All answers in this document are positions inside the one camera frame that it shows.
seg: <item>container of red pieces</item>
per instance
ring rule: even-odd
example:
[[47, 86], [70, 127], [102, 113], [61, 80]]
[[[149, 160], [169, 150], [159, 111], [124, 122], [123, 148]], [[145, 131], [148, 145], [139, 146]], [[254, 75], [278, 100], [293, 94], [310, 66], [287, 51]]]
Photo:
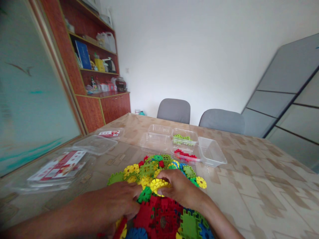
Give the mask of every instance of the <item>container of red pieces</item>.
[[198, 144], [185, 145], [170, 143], [170, 152], [176, 160], [186, 164], [195, 164], [201, 162]]

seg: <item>chair backrest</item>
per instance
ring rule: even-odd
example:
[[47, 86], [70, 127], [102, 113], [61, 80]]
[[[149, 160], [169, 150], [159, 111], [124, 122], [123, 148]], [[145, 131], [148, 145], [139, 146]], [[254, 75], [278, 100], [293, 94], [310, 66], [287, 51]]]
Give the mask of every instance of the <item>chair backrest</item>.
[[241, 114], [233, 111], [210, 109], [203, 113], [199, 126], [244, 134], [245, 119]]
[[160, 103], [157, 118], [189, 124], [190, 104], [185, 100], [164, 99]]

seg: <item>container of green pieces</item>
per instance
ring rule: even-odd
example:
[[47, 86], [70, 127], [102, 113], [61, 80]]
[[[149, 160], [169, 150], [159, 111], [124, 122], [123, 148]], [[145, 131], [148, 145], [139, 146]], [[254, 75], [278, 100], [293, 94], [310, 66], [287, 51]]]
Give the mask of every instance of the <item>container of green pieces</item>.
[[193, 146], [198, 143], [197, 133], [193, 131], [175, 128], [172, 135], [175, 144]]

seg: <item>table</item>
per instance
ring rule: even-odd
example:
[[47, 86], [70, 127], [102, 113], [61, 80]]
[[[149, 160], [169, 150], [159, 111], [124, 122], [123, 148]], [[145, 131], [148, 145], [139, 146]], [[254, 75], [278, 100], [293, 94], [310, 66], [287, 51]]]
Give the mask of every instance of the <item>table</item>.
[[[197, 132], [220, 145], [228, 164], [195, 170], [208, 187], [202, 189], [245, 238], [319, 238], [319, 176], [266, 139], [128, 113], [103, 128], [123, 127], [118, 145], [96, 159], [94, 168], [67, 190], [18, 195], [3, 185], [22, 170], [0, 181], [0, 218], [10, 227], [53, 210], [76, 196], [107, 185], [112, 173], [138, 163], [147, 154], [138, 146], [151, 124]], [[35, 162], [28, 167], [38, 167]]]

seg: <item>plastic container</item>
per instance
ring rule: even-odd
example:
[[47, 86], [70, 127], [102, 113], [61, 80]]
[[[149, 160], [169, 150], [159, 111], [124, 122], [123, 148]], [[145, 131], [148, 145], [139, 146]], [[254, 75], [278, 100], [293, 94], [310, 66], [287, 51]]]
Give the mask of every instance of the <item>plastic container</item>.
[[[182, 137], [187, 137], [188, 136], [188, 137], [190, 137], [190, 140], [174, 137], [177, 134], [180, 134]], [[195, 133], [193, 131], [188, 131], [188, 130], [184, 130], [184, 129], [175, 128], [175, 129], [173, 129], [172, 135], [173, 135], [173, 141], [174, 142], [181, 141], [182, 143], [188, 144], [188, 145], [195, 145], [198, 142], [197, 133]]]
[[[182, 150], [184, 153], [188, 153], [189, 155], [195, 155], [197, 158], [180, 155], [178, 152], [175, 153], [175, 151], [178, 149]], [[181, 161], [182, 163], [195, 164], [196, 162], [201, 162], [198, 144], [179, 144], [179, 142], [174, 143], [174, 141], [172, 140], [172, 142], [170, 143], [170, 152], [175, 159]]]
[[169, 149], [170, 136], [146, 132], [142, 135], [140, 146], [145, 152], [160, 154]]
[[172, 135], [172, 128], [168, 127], [168, 126], [158, 125], [158, 124], [151, 124], [149, 126], [148, 132], [171, 136]]
[[94, 134], [108, 139], [119, 140], [124, 135], [124, 128], [100, 128]]
[[215, 140], [198, 137], [198, 144], [201, 161], [204, 165], [215, 168], [220, 164], [227, 164], [227, 159]]
[[44, 193], [69, 188], [85, 172], [92, 170], [96, 160], [92, 154], [84, 151], [81, 159], [75, 161], [75, 165], [66, 163], [65, 166], [63, 165], [60, 169], [54, 171], [54, 167], [73, 151], [83, 150], [73, 147], [62, 148], [56, 151], [53, 157], [49, 155], [50, 159], [44, 158], [21, 169], [19, 176], [13, 178], [6, 185], [6, 188], [20, 194]]
[[95, 155], [105, 154], [110, 148], [116, 146], [118, 143], [115, 140], [104, 138], [98, 135], [89, 136], [81, 141], [73, 144], [74, 148], [83, 149]]

